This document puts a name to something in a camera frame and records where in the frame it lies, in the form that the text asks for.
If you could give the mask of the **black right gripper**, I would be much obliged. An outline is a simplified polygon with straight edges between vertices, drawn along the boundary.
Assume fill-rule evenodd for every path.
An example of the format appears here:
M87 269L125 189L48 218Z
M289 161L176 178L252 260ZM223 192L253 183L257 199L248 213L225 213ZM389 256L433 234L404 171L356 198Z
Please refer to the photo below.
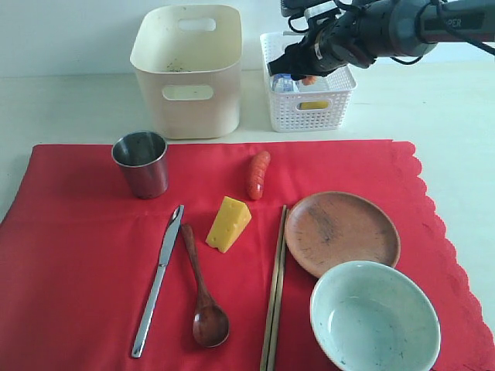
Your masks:
M358 38L356 21L335 21L310 31L302 41L285 47L284 53L268 63L268 75L290 74L302 82L307 76L326 77L346 65L366 69L374 56Z

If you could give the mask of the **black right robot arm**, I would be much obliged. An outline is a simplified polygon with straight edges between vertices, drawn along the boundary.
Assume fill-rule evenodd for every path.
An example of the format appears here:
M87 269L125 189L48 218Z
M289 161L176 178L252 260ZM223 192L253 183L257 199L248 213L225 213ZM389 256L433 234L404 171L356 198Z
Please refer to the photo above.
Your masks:
M295 49L295 80L346 65L366 69L383 57L414 64L440 43L494 52L492 1L338 1L336 9Z

